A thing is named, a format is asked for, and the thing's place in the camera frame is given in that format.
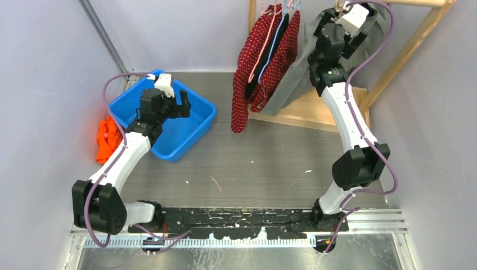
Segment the light blue hanger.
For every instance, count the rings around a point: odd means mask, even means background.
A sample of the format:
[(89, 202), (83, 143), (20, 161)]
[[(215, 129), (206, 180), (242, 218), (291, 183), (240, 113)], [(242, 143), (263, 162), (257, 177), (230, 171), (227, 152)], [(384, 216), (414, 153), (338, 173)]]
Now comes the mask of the light blue hanger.
[(286, 28), (288, 27), (289, 17), (290, 17), (289, 16), (289, 9), (292, 9), (292, 10), (295, 10), (295, 11), (299, 10), (300, 5), (301, 5), (301, 1), (291, 1), (291, 3), (287, 4), (287, 6), (283, 9), (282, 19), (281, 19), (281, 21), (280, 21), (280, 23), (277, 27), (277, 30), (276, 30), (276, 32), (273, 36), (273, 40), (272, 40), (272, 43), (271, 43), (271, 46), (270, 46), (270, 50), (269, 50), (267, 60), (266, 60), (265, 64), (263, 65), (262, 70), (260, 71), (259, 75), (257, 76), (258, 83), (262, 82), (262, 76), (263, 76), (267, 66), (269, 65), (273, 55), (276, 53), (276, 51), (278, 49), (279, 42), (280, 42), (281, 38), (283, 37)]

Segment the grey pleated skirt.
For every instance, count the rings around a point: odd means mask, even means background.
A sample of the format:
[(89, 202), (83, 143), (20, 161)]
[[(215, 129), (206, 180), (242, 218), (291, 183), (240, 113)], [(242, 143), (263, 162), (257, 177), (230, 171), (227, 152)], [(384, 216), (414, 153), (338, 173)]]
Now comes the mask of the grey pleated skirt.
[[(339, 60), (347, 72), (353, 71), (362, 62), (367, 60), (382, 44), (390, 29), (390, 16), (385, 8), (374, 3), (363, 4), (363, 6), (371, 9), (362, 26), (362, 30), (367, 33), (367, 38), (350, 58), (342, 57)], [(325, 12), (333, 10), (333, 8), (323, 10), (313, 21), (304, 24), (304, 47), (301, 54), (288, 68), (274, 93), (260, 110), (260, 113), (275, 116), (281, 109), (291, 104), (302, 94), (312, 90), (309, 80), (308, 56), (316, 45), (316, 37), (313, 33)]]

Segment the wooden hanger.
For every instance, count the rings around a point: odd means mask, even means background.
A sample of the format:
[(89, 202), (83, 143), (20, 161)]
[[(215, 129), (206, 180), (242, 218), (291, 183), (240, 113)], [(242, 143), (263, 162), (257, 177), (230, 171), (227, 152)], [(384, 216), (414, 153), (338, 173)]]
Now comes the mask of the wooden hanger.
[(352, 4), (350, 1), (345, 1), (345, 0), (335, 0), (334, 2), (334, 10), (338, 13), (340, 12), (349, 12), (351, 9)]

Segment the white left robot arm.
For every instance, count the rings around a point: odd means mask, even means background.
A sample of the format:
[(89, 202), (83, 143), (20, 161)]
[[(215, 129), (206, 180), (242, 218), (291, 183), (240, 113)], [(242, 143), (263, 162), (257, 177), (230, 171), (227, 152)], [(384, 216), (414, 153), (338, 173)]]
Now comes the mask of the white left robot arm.
[(190, 116), (188, 93), (182, 89), (179, 94), (181, 100), (177, 101), (174, 95), (168, 96), (157, 88), (142, 92), (136, 117), (125, 130), (120, 146), (89, 180), (74, 183), (75, 226), (110, 235), (135, 224), (150, 232), (162, 229), (164, 214), (158, 202), (140, 200), (125, 204), (120, 193), (134, 167), (162, 134), (165, 121)]

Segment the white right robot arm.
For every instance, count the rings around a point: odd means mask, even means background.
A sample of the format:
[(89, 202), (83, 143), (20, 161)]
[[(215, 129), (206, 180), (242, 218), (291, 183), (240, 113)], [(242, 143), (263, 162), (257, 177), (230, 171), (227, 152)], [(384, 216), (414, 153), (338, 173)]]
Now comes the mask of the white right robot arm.
[(344, 152), (332, 165), (331, 186), (310, 214), (319, 231), (331, 230), (339, 222), (351, 196), (379, 179), (385, 165), (380, 155), (390, 155), (389, 146), (378, 143), (359, 112), (351, 86), (346, 84), (349, 71), (340, 63), (366, 39), (361, 28), (371, 8), (354, 4), (343, 11), (343, 15), (333, 9), (325, 11), (313, 33), (315, 48), (308, 56), (310, 82), (331, 111)]

